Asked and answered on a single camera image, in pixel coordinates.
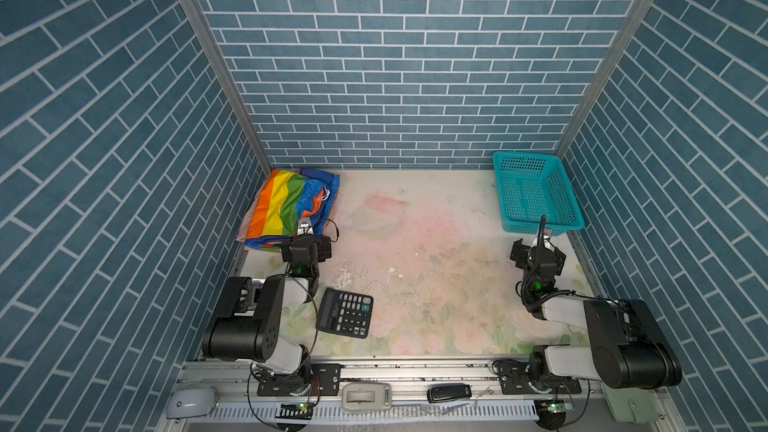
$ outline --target beige plastic device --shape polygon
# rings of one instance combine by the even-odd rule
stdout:
[[[392,388],[380,382],[352,382],[344,386],[341,395],[341,408],[353,414],[392,406]]]

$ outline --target folded cloth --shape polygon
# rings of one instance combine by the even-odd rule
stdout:
[[[275,169],[244,217],[237,240],[249,248],[275,247],[296,235],[303,217],[310,218],[315,234],[322,234],[338,191],[336,174],[314,168]]]

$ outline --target green stripe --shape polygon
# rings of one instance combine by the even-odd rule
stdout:
[[[286,183],[288,197],[280,209],[280,218],[283,219],[283,235],[294,235],[298,230],[299,213],[296,210],[296,203],[301,199],[305,180],[306,177],[294,174]]]

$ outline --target yellow stripe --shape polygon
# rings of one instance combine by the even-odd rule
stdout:
[[[293,177],[294,172],[281,170],[274,178],[272,185],[272,198],[270,199],[270,208],[266,212],[266,221],[261,235],[283,235],[283,218],[280,211],[288,198],[288,187],[286,184]]]

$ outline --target metal corner post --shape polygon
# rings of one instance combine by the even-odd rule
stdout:
[[[589,114],[592,112],[592,107],[594,107],[594,104],[600,97],[606,84],[608,84],[611,74],[613,74],[616,69],[616,65],[618,65],[621,60],[621,56],[627,50],[627,47],[629,47],[632,37],[634,37],[634,34],[640,28],[640,24],[642,24],[645,15],[648,13],[648,10],[650,10],[650,6],[653,5],[653,3],[654,0],[632,1],[632,5],[630,5],[629,10],[627,11],[624,22],[621,24],[616,36],[608,47],[608,52],[605,54],[605,58],[600,62],[598,69],[594,73],[592,82],[590,82],[587,89],[584,91],[581,101],[571,117],[571,121],[565,127],[565,130],[563,130],[563,135],[557,146],[554,148],[554,154],[557,157],[565,157],[565,153],[568,151],[568,148],[571,147],[571,143],[576,138],[584,121],[587,120],[587,117],[589,117]]]
[[[208,58],[211,68],[216,74],[216,78],[221,85],[221,89],[226,95],[226,99],[229,101],[232,111],[235,114],[240,127],[242,127],[245,137],[248,139],[250,148],[254,150],[256,160],[264,169],[265,174],[269,175],[272,172],[272,164],[270,158],[264,151],[264,147],[261,145],[261,140],[256,134],[254,124],[248,115],[248,109],[246,108],[243,97],[240,96],[240,92],[237,90],[235,81],[232,78],[229,67],[224,61],[224,56],[221,55],[219,46],[216,44],[213,32],[210,30],[208,21],[205,18],[202,7],[197,0],[179,0],[181,8],[187,15],[187,19],[190,22],[192,31],[194,32],[197,40],[200,42],[200,46],[203,48],[203,52]]]

